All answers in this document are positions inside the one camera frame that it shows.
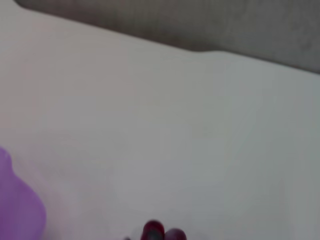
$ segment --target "gray upholstery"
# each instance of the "gray upholstery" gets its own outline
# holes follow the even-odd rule
[[[225,50],[320,73],[320,0],[16,1],[188,50]]]

